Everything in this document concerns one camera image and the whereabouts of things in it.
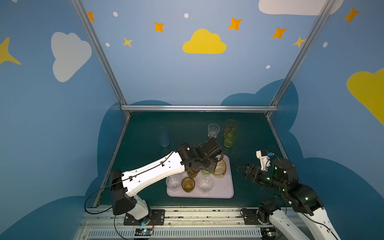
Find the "frosted blue tall cup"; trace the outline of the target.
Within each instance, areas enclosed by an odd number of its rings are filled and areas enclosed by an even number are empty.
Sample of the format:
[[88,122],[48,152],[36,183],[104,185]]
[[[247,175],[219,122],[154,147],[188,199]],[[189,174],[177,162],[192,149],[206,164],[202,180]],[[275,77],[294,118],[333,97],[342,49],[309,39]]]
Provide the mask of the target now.
[[167,147],[170,144],[170,132],[169,129],[165,126],[160,126],[156,130],[156,136],[158,138],[159,144],[161,147]]

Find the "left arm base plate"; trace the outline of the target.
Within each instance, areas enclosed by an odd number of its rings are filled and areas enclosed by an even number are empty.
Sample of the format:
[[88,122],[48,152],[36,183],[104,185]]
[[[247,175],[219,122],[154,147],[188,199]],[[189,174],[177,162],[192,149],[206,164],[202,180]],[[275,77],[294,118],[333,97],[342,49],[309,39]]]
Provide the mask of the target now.
[[163,226],[165,219],[165,210],[150,210],[149,214],[140,220],[136,220],[132,215],[126,213],[124,226]]

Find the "dark amber dimpled glass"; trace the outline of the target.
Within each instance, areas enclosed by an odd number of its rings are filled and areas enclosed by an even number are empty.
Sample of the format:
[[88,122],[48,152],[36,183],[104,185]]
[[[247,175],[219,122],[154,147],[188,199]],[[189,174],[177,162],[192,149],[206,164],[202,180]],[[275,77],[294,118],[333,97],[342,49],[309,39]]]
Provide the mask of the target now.
[[195,170],[188,170],[187,171],[187,175],[190,177],[190,178],[195,178],[197,175],[198,175],[199,171],[195,171]]
[[190,177],[186,177],[182,180],[182,188],[186,193],[190,193],[195,188],[195,180]]

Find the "tall green yellow glass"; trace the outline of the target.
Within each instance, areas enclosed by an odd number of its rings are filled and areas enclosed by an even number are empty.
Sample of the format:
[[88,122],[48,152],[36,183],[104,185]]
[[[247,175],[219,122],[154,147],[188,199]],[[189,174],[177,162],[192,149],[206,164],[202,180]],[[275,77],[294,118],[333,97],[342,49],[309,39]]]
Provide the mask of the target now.
[[239,123],[236,120],[229,119],[225,122],[225,136],[234,136],[238,131]]

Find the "lilac plastic tray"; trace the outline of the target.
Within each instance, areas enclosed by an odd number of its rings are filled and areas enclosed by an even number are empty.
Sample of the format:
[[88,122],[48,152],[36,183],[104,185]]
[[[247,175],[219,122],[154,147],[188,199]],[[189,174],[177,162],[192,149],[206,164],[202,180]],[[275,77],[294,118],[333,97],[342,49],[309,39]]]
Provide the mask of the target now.
[[[194,178],[195,187],[190,192],[185,192],[180,186],[176,190],[172,190],[167,187],[167,194],[170,197],[175,198],[206,198],[206,199],[230,199],[234,196],[234,187],[231,173],[230,159],[227,155],[224,155],[223,160],[227,165],[226,173],[222,178],[217,178],[213,174],[206,175],[200,171],[197,176]],[[199,187],[199,181],[204,178],[204,176],[209,177],[213,181],[213,188],[207,193],[204,193]]]

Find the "tall green glass front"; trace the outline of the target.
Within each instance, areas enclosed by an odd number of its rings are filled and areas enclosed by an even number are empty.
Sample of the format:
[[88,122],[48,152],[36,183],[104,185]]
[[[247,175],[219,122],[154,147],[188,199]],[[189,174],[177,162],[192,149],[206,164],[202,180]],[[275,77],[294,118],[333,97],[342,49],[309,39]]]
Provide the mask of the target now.
[[224,146],[231,148],[236,142],[238,137],[238,130],[235,128],[227,127],[224,129]]

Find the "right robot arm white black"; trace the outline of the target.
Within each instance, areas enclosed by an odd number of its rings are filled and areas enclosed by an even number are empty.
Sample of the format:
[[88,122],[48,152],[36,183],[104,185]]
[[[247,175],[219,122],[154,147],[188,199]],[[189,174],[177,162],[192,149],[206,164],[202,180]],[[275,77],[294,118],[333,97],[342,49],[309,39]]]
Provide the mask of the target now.
[[[278,190],[284,200],[304,221],[316,240],[339,240],[340,237],[333,227],[323,202],[311,187],[300,182],[296,166],[288,159],[273,161],[272,173],[263,170],[265,164],[236,166],[246,179]],[[292,223],[275,202],[261,202],[256,212],[261,224],[272,224],[289,240],[307,240],[308,237]]]

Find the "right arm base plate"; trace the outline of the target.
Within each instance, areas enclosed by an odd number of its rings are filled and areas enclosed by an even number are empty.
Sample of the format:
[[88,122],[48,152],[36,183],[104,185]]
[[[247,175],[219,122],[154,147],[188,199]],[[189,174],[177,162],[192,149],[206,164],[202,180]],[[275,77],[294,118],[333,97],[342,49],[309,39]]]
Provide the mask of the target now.
[[260,209],[240,209],[240,214],[244,219],[245,225],[269,225],[269,216],[264,210]]

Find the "clear faceted glass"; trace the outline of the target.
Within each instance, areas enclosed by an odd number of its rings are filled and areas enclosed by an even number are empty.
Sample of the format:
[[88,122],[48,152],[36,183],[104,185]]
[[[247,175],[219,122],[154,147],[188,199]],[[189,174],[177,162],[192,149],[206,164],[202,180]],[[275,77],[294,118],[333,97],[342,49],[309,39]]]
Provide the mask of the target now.
[[179,174],[171,175],[166,178],[167,190],[176,192],[181,188],[182,180]]
[[199,180],[199,190],[203,194],[207,194],[212,190],[214,187],[214,182],[210,176],[204,175],[200,180]]

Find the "pale green small glass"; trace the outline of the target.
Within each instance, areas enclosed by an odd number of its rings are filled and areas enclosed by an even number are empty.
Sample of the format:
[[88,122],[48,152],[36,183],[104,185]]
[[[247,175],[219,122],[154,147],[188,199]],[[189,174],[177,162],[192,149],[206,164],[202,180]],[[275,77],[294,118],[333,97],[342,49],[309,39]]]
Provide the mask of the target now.
[[206,175],[206,176],[209,176],[211,174],[210,172],[205,171],[205,170],[201,170],[201,172],[202,172],[203,175]]

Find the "yellow amber smooth glass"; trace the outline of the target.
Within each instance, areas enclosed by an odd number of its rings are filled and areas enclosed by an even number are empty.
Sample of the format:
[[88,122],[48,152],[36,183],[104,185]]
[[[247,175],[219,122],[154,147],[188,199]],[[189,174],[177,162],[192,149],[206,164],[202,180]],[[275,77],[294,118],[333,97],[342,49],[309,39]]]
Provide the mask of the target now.
[[213,176],[216,178],[223,178],[227,171],[227,164],[225,160],[221,160],[217,163],[216,168],[213,172]]

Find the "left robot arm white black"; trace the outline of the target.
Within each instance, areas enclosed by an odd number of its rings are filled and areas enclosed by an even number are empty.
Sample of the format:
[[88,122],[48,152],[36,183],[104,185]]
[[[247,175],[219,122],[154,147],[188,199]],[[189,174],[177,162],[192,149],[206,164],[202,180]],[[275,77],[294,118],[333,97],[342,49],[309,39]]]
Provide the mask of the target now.
[[187,170],[215,171],[224,157],[223,149],[215,138],[197,145],[180,144],[165,157],[144,167],[122,172],[111,172],[110,195],[115,216],[127,214],[139,225],[146,225],[152,218],[150,205],[138,196],[146,187],[169,176]]

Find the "clear smooth glass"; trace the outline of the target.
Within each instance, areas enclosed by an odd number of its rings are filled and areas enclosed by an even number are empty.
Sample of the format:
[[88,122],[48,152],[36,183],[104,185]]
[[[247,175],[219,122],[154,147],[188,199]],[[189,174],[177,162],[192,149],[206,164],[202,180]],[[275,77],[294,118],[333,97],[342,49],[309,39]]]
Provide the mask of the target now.
[[218,124],[212,123],[208,125],[208,137],[217,138],[221,128]]

